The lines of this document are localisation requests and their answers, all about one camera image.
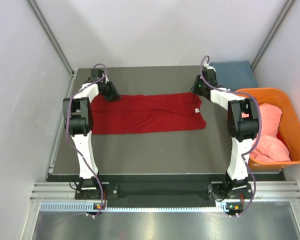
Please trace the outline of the red t shirt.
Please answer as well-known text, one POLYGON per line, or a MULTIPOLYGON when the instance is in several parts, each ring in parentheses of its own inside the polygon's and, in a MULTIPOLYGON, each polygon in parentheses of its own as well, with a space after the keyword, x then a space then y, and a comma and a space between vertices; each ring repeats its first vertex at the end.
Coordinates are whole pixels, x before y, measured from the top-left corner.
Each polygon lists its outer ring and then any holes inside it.
POLYGON ((202 130, 201 99, 191 93, 123 95, 117 101, 97 96, 91 103, 94 135, 202 130))

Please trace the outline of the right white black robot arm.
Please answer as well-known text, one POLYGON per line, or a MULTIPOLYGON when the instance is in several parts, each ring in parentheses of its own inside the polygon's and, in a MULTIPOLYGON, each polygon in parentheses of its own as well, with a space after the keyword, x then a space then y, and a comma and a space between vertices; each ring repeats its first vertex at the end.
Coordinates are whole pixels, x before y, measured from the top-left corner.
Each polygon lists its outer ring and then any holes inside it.
POLYGON ((235 198, 248 188, 248 158, 260 130, 257 102, 247 93, 220 87, 216 70, 205 65, 191 92, 227 110, 226 125, 232 140, 230 164, 223 181, 223 194, 235 198))

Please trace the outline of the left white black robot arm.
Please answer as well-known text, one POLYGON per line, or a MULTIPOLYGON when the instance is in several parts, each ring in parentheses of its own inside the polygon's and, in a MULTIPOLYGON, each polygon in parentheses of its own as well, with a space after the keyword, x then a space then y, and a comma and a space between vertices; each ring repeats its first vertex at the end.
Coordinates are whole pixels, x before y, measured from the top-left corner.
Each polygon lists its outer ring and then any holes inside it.
POLYGON ((74 149, 79 163, 79 180, 75 189, 75 198, 79 200, 105 199, 92 147, 94 120, 91 103, 98 96, 108 102, 121 98, 108 79, 108 71, 103 64, 95 65, 80 89, 62 101, 65 139, 74 149))

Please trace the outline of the folded blue t shirt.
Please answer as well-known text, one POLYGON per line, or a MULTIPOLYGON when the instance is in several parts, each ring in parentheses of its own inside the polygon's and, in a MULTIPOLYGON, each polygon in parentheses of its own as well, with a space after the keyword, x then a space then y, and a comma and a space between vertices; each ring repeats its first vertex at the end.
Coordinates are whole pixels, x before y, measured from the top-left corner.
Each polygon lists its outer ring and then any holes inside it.
POLYGON ((258 87, 257 80, 248 60, 212 62, 210 65, 216 71, 218 84, 227 89, 236 91, 258 87))

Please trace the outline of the crumpled pink t shirt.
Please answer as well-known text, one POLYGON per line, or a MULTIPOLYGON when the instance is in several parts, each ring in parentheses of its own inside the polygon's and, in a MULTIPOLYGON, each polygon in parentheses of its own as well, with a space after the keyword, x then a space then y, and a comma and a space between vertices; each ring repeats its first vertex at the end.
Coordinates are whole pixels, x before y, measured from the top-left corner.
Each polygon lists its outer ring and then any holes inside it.
POLYGON ((286 145, 277 137, 282 110, 272 104, 259 106, 262 129, 256 148, 249 154, 250 159, 261 163, 290 162, 290 153, 286 145))

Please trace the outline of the orange plastic bin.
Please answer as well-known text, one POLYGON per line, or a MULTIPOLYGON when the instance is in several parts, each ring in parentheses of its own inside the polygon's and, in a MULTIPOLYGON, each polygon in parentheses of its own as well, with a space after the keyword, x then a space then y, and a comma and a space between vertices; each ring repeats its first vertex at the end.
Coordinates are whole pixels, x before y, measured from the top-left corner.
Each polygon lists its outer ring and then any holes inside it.
POLYGON ((267 103, 281 109, 278 136, 287 147, 291 159, 291 161, 263 163, 251 157, 249 167, 252 170, 280 170, 300 165, 300 121, 288 95, 280 89, 271 87, 242 88, 236 92, 252 95, 260 105, 267 103))

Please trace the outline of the left aluminium frame post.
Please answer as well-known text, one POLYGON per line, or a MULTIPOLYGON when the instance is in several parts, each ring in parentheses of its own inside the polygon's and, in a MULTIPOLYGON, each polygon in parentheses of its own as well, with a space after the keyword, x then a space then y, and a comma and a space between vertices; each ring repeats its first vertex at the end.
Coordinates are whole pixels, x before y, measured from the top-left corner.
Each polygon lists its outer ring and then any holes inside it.
POLYGON ((35 18, 37 19, 39 25, 41 26, 42 30, 44 31, 46 37, 48 38, 52 48, 56 52, 57 56, 61 60, 63 66, 67 70, 67 72, 70 75, 74 74, 74 70, 71 67, 68 59, 66 58, 66 55, 64 54, 64 51, 62 50, 57 38, 55 37, 52 29, 50 28, 45 16, 43 15, 38 3, 36 0, 26 0, 26 3, 28 4, 29 8, 35 15, 35 18))

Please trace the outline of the aluminium frame post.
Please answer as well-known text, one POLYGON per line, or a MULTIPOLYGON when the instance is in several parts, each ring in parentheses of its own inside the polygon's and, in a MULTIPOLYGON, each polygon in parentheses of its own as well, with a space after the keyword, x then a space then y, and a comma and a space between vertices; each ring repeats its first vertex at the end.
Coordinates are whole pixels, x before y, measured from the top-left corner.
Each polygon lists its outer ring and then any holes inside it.
POLYGON ((290 11, 292 10, 293 6, 295 5, 296 0, 286 0, 282 9, 280 10, 277 18, 275 19, 272 27, 270 28, 269 33, 267 34, 265 40, 263 41, 260 49, 258 50, 255 58, 250 65, 251 70, 254 71, 257 66, 259 65, 260 61, 262 60, 263 56, 265 55, 267 49, 270 47, 272 41, 274 40, 275 36, 277 35, 280 27, 283 25, 285 19, 289 15, 290 11))
POLYGON ((74 70, 71 67, 68 59, 66 58, 66 55, 64 54, 64 51, 62 50, 57 38, 55 37, 52 29, 50 28, 45 16, 43 15, 38 3, 36 0, 26 0, 26 3, 28 4, 29 8, 35 15, 35 18, 37 19, 39 25, 41 26, 42 30, 44 31, 46 37, 48 38, 52 48, 56 52, 57 56, 61 60, 63 66, 67 70, 67 72, 70 75, 74 74, 74 70))

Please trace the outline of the right aluminium frame post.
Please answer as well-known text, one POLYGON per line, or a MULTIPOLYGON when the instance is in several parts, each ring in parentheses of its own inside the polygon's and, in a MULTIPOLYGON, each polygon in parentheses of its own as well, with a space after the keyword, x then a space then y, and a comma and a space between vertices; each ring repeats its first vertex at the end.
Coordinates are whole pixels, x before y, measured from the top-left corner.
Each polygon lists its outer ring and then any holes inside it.
POLYGON ((255 58, 250 65, 251 70, 254 71, 257 66, 259 65, 260 61, 262 60, 263 56, 265 55, 267 49, 270 47, 272 41, 274 40, 275 36, 277 35, 280 27, 283 25, 285 19, 289 15, 290 11, 292 10, 293 6, 295 5, 296 0, 286 0, 282 9, 280 10, 277 18, 275 19, 272 27, 270 28, 269 33, 267 34, 265 40, 263 41, 260 49, 258 50, 255 58))

